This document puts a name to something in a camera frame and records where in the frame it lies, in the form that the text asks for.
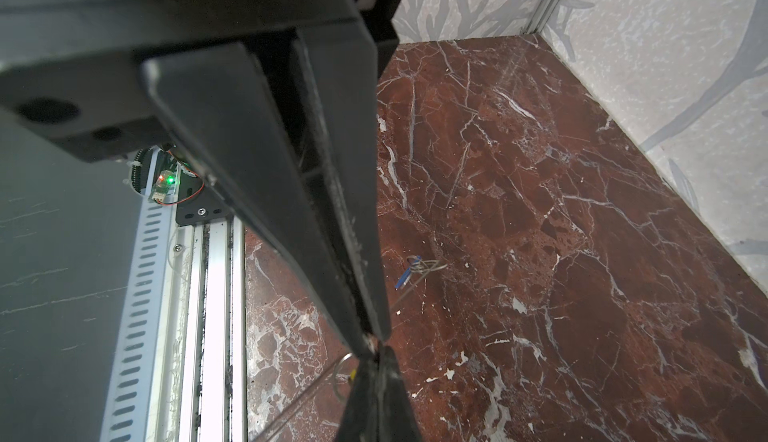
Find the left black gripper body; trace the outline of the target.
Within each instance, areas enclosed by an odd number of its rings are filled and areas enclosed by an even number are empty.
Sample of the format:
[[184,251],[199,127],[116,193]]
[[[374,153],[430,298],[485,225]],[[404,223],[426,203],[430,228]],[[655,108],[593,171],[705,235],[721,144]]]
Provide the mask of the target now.
[[362,19],[386,64],[402,0],[1,0],[1,110],[85,162],[166,140],[148,59],[232,42],[273,51],[292,30]]

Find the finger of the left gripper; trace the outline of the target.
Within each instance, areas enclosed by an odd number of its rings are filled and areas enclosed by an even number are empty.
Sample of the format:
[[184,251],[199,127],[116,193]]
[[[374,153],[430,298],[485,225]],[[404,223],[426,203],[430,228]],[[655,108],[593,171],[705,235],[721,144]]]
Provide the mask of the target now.
[[377,222],[378,54],[362,21],[300,29],[292,75],[320,164],[324,227],[364,335],[391,335]]
[[257,58],[240,44],[223,45],[149,59],[141,76],[162,125],[196,171],[288,262],[350,351],[371,357]]

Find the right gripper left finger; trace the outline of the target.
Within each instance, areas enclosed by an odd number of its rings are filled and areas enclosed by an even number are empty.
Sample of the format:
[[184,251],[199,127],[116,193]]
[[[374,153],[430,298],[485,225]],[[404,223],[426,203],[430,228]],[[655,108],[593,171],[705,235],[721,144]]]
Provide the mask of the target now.
[[379,440],[379,362],[376,354],[359,363],[335,441]]

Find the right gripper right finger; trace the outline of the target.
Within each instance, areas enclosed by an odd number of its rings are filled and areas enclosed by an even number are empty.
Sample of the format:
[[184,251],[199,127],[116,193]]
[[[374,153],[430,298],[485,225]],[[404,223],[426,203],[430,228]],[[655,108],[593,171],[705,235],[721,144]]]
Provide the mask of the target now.
[[379,440],[423,440],[395,352],[389,346],[379,353]]

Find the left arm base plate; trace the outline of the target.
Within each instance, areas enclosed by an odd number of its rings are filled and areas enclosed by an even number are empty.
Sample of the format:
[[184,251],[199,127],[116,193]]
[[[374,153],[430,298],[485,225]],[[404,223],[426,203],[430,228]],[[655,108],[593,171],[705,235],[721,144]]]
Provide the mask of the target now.
[[177,193],[181,203],[176,205],[175,215],[179,227],[200,226],[233,216],[232,211],[212,189],[201,189],[200,179],[181,172],[179,180]]

